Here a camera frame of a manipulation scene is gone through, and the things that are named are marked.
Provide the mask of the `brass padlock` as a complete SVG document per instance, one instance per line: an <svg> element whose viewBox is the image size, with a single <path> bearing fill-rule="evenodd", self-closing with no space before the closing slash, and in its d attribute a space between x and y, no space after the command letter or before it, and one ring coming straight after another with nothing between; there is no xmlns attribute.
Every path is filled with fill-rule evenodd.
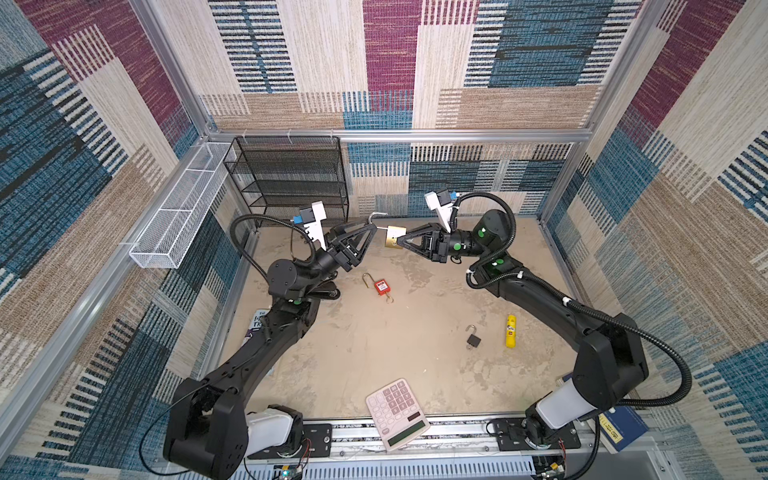
<svg viewBox="0 0 768 480"><path fill-rule="evenodd" d="M389 218L389 217L390 215L386 212L374 211L368 216L368 222L370 224L373 224L377 230L383 231L385 233L386 248L400 248L400 245L397 243L397 241L400 237L404 236L407 233L407 229L402 226L396 226L396 225L381 226L375 223L376 219Z"/></svg>

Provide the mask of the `red safety padlock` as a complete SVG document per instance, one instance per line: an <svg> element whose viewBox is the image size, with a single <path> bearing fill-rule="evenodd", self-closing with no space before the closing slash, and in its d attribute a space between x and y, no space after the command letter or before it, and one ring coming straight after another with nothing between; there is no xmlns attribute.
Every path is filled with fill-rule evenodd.
<svg viewBox="0 0 768 480"><path fill-rule="evenodd" d="M364 273L362 280L367 288L373 288L379 296L383 296L388 304L394 302L391 296L391 287L385 279L374 280L370 273Z"/></svg>

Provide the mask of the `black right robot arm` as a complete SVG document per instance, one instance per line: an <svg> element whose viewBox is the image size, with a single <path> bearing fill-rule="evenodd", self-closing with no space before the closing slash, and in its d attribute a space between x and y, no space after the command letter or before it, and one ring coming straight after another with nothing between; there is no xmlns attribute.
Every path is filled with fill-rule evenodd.
<svg viewBox="0 0 768 480"><path fill-rule="evenodd" d="M436 263L473 258L465 272L469 288L519 306L576 353L569 379L525 412L519 430L531 448L548 449L574 422L598 421L612 408L670 406L690 393L691 369L670 345L638 327L628 315L609 315L584 305L510 255L517 222L500 197L442 190L427 193L425 202L438 222L407 231L397 238L397 244ZM630 392L649 376L645 343L673 362L680 384L662 397L632 399Z"/></svg>

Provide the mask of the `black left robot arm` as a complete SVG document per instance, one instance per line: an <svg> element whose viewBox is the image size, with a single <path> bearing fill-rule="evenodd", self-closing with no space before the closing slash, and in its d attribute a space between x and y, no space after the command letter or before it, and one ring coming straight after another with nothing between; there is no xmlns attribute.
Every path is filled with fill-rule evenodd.
<svg viewBox="0 0 768 480"><path fill-rule="evenodd" d="M278 259L259 272L272 298L261 330L217 369L180 383L171 405L162 456L211 479L229 478L247 456L245 407L280 357L314 324L324 301L340 298L337 271L358 266L375 238L370 221L332 228L325 246L311 246L305 260Z"/></svg>

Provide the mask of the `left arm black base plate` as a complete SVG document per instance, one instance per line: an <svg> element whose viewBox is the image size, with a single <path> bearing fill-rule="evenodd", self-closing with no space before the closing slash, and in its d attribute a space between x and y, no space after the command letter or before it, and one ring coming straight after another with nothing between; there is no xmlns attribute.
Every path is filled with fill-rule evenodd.
<svg viewBox="0 0 768 480"><path fill-rule="evenodd" d="M270 447L248 456L249 460L298 460L309 448L309 458L328 458L331 455L333 426L331 423L310 423L303 427L306 440L301 444L302 449L288 450L283 447Z"/></svg>

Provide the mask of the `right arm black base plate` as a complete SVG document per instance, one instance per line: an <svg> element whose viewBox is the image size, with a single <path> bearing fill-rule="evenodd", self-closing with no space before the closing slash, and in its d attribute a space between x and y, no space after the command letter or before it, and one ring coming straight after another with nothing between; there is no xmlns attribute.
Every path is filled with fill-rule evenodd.
<svg viewBox="0 0 768 480"><path fill-rule="evenodd" d="M568 423L559 430L542 427L536 430L525 425L523 417L502 417L486 423L486 433L493 437L498 449L507 451L566 450L579 449L582 446L573 423Z"/></svg>

